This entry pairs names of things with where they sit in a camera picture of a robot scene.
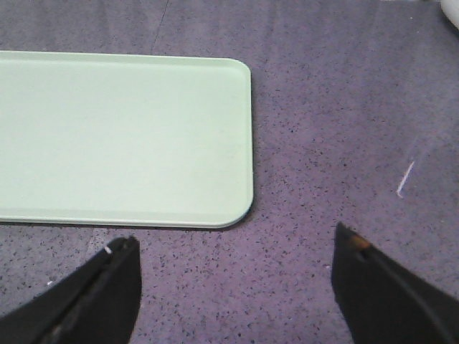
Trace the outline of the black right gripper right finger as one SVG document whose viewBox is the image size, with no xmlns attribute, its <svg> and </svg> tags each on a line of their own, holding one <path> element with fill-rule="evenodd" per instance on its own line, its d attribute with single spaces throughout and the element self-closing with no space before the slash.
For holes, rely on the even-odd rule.
<svg viewBox="0 0 459 344">
<path fill-rule="evenodd" d="M 331 284 L 355 343 L 457 343 L 458 300 L 342 223 Z"/>
</svg>

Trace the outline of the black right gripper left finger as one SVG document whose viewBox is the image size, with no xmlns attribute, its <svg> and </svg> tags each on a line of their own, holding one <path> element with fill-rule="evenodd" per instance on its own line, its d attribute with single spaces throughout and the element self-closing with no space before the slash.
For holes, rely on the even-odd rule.
<svg viewBox="0 0 459 344">
<path fill-rule="evenodd" d="M 1 318 L 2 343 L 128 343 L 141 303 L 140 244 L 117 238 Z"/>
</svg>

